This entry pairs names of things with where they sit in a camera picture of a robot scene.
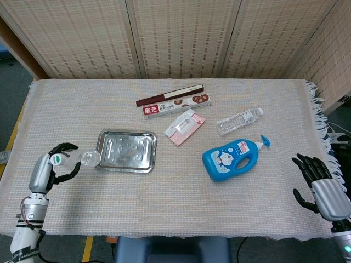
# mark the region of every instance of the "clear plastic bottle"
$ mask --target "clear plastic bottle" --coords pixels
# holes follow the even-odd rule
[[[101,155],[96,150],[70,150],[56,153],[51,156],[50,162],[53,166],[62,166],[73,169],[77,162],[88,167],[95,167],[100,163]]]
[[[0,164],[7,163],[10,158],[11,151],[0,152]]]
[[[263,111],[261,108],[240,112],[237,115],[222,119],[217,122],[217,131],[220,135],[227,134],[233,130],[239,129],[242,126],[253,123],[255,120],[257,120],[258,116],[262,114]]]

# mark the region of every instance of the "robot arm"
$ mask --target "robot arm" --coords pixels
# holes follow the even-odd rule
[[[78,162],[70,174],[56,177],[50,157],[70,149],[74,150],[78,147],[70,143],[60,144],[37,161],[29,183],[31,194],[21,202],[21,214],[10,246],[13,263],[33,263],[33,257],[40,256],[39,243],[45,235],[42,227],[49,204],[47,193],[54,184],[72,179],[81,166]]]
[[[351,203],[326,165],[318,158],[297,155],[293,158],[311,188],[315,203],[306,202],[297,189],[293,190],[296,201],[304,208],[332,222],[331,232],[346,262],[351,262]]]

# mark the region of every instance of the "woven wall panel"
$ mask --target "woven wall panel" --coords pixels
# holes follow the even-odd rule
[[[324,110],[351,91],[351,2],[340,0],[309,41],[290,78],[311,80]]]
[[[334,2],[243,0],[222,77],[281,77]]]
[[[136,78],[118,1],[1,4],[43,57],[44,69],[54,72],[50,77]]]
[[[147,78],[215,77],[238,0],[133,0]]]

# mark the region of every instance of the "metal tray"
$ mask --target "metal tray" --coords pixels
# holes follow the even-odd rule
[[[149,173],[155,164],[156,143],[156,135],[149,131],[103,130],[97,144],[101,154],[97,168]]]

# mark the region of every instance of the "blue soap bottle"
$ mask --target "blue soap bottle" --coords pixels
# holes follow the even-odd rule
[[[253,168],[262,145],[270,146],[270,141],[265,136],[261,135],[261,138],[263,143],[240,139],[203,153],[202,161],[211,179],[224,181]],[[248,163],[238,169],[237,166],[246,158],[249,159]]]

